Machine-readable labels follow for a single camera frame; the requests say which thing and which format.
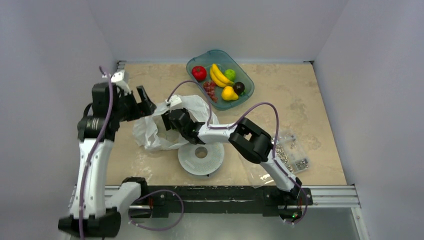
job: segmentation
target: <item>banana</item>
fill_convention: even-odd
[[[212,79],[212,81],[214,83],[216,83],[216,85],[218,87],[225,88],[226,86],[228,86],[227,84],[225,84],[225,83],[221,82],[220,80],[218,80],[217,76],[215,76],[214,72],[212,71],[212,68],[210,68],[209,75],[210,75],[210,79]]]
[[[212,64],[212,67],[210,67],[210,70],[215,74],[215,77],[223,84],[226,84],[228,86],[232,86],[234,83],[230,81],[218,68],[218,66],[214,63]]]

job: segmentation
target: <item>white wall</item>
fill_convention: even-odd
[[[347,0],[87,0],[118,60],[314,60]]]
[[[371,239],[424,236],[424,1],[350,0],[315,72]]]
[[[0,239],[57,239],[98,65],[114,58],[85,0],[0,2]]]

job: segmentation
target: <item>table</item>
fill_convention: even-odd
[[[339,154],[326,110],[310,64],[241,64],[255,84],[253,95],[243,104],[226,111],[213,109],[221,124],[235,122],[258,102],[273,103],[279,114],[280,128],[292,129],[311,160],[308,170],[298,173],[304,185],[346,185]],[[143,85],[154,103],[161,103],[174,87],[190,80],[185,64],[129,64],[129,86],[140,97],[136,86]],[[191,83],[182,85],[180,95],[201,95]],[[274,135],[275,114],[269,106],[260,106],[247,117]],[[107,168],[107,185],[120,185],[126,177],[145,177],[149,185],[250,185],[239,153],[224,144],[225,158],[211,178],[190,176],[180,166],[177,150],[147,152],[133,136],[134,122],[122,122],[116,133]]]

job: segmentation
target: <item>blue plastic bin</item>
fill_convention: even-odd
[[[234,82],[242,82],[244,84],[244,95],[239,96],[237,100],[233,101],[225,101],[221,98],[221,93],[223,92],[223,88],[221,87],[215,87],[215,96],[218,98],[218,101],[215,103],[212,101],[212,99],[208,96],[207,98],[211,101],[212,105],[217,110],[228,110],[230,108],[233,108],[237,105],[240,105],[244,103],[247,99],[249,99],[254,90],[255,85],[251,78],[243,71],[243,69],[228,55],[225,51],[222,50],[210,50],[206,53],[193,57],[190,61],[188,61],[187,66],[185,67],[187,70],[188,75],[190,75],[191,79],[193,81],[197,82],[195,77],[192,75],[192,69],[196,66],[202,66],[207,71],[207,77],[205,80],[197,82],[198,87],[200,90],[206,94],[206,91],[203,89],[203,83],[204,82],[211,82],[211,77],[209,76],[209,70],[211,69],[212,64],[218,65],[221,72],[225,72],[227,69],[232,69],[235,71],[235,80]]]

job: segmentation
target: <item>clear plastic bag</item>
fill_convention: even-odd
[[[311,167],[311,160],[306,155],[296,134],[289,129],[278,132],[276,155],[293,174],[303,172]],[[247,161],[241,154],[239,154],[239,157],[247,172],[249,182],[254,188],[274,183],[274,180],[262,166]]]
[[[209,106],[198,95],[180,96],[182,107],[198,122],[206,122],[209,118]],[[157,108],[150,116],[142,117],[135,121],[132,134],[135,142],[149,152],[160,150],[173,150],[189,143],[176,130],[166,130],[161,115],[169,110],[165,102],[156,105]],[[212,112],[211,124],[219,124],[218,118]]]

